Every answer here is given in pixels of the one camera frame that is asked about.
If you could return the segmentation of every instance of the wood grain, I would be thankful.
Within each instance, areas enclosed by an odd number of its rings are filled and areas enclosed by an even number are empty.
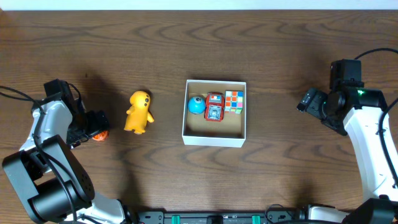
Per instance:
[[[330,62],[376,47],[398,47],[396,11],[7,12],[0,20],[0,83],[34,98],[43,83],[74,83],[90,110],[111,122],[106,142],[73,150],[95,189],[137,208],[264,210],[323,203],[356,208],[361,179],[349,137],[295,107],[315,87],[328,90]],[[363,80],[397,97],[397,57],[363,58]],[[186,79],[248,86],[241,149],[184,146]],[[155,123],[123,131],[128,98],[150,90]],[[0,98],[0,158],[18,150],[30,103]],[[391,112],[398,140],[398,110]],[[0,172],[4,223],[30,223]]]

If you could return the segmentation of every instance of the small orange object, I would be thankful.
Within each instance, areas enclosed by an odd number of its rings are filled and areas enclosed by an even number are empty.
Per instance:
[[[93,139],[95,141],[105,141],[105,139],[107,139],[109,136],[109,131],[103,131],[99,134],[97,134],[96,136],[93,137]]]

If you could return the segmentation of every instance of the blue ball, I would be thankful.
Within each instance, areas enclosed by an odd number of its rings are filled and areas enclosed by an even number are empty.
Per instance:
[[[200,96],[194,96],[188,101],[188,110],[193,114],[201,114],[206,109],[205,99]]]

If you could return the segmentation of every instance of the white box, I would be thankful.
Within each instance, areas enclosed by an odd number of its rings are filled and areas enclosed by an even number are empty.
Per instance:
[[[241,114],[225,113],[221,122],[207,121],[202,114],[188,110],[188,100],[193,96],[206,98],[208,93],[225,95],[226,90],[243,91]],[[182,139],[186,145],[242,147],[246,140],[246,82],[187,80],[185,87]]]

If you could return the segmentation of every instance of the yellow toy figure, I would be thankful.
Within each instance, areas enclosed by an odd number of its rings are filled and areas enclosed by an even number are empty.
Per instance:
[[[135,134],[145,133],[147,121],[154,122],[154,117],[149,113],[148,107],[150,103],[149,94],[144,91],[136,91],[130,97],[131,107],[127,110],[127,120],[124,130],[132,131]]]

